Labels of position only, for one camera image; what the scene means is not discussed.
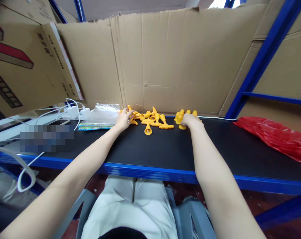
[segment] plastic packaging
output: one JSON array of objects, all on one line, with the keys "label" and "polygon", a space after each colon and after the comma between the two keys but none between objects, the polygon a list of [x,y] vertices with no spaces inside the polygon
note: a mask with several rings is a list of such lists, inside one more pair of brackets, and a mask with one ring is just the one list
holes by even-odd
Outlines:
[{"label": "plastic packaging", "polygon": [[89,118],[80,123],[78,130],[109,129],[116,123],[120,104],[96,103]]},{"label": "plastic packaging", "polygon": [[233,124],[259,137],[269,147],[301,163],[301,133],[261,117],[240,117]]}]

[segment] person's left hand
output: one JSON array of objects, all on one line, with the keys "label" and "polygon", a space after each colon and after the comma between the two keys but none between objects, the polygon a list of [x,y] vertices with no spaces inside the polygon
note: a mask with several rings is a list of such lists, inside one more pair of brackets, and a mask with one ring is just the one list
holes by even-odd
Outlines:
[{"label": "person's left hand", "polygon": [[131,114],[134,111],[131,110],[126,113],[127,110],[128,108],[124,108],[123,111],[118,115],[116,124],[114,126],[120,131],[126,130],[131,123]]}]

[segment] black work surface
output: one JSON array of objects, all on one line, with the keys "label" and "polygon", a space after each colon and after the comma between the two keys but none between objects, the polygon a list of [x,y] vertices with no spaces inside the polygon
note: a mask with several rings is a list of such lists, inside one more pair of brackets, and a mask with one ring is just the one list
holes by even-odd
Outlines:
[{"label": "black work surface", "polygon": [[[193,148],[189,129],[180,130],[173,120],[167,123],[174,129],[130,125],[114,142],[107,163],[194,171]],[[205,129],[234,175],[301,181],[301,163],[268,147],[257,137],[221,119],[202,119]],[[74,159],[107,130],[76,131],[69,152],[45,153],[46,157]],[[14,143],[6,146],[14,150]]]}]

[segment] clear plastic bag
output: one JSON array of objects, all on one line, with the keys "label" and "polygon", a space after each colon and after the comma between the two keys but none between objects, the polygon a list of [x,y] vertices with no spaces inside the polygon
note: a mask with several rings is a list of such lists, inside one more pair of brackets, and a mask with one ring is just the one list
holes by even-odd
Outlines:
[{"label": "clear plastic bag", "polygon": [[79,130],[98,130],[111,128],[115,125],[120,104],[96,103],[91,116],[80,123]]}]

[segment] phone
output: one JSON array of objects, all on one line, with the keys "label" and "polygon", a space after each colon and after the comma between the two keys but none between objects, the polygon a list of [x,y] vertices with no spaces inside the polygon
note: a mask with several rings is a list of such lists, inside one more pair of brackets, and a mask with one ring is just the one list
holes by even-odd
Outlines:
[{"label": "phone", "polygon": [[[22,122],[28,122],[31,119],[27,118],[27,119],[19,119],[19,120],[22,121]],[[10,128],[13,128],[13,127],[15,127],[15,126],[17,126],[19,124],[22,124],[22,123],[15,120],[15,121],[11,121],[9,123],[5,123],[3,125],[0,125],[0,132],[5,131],[5,130],[10,129]]]}]

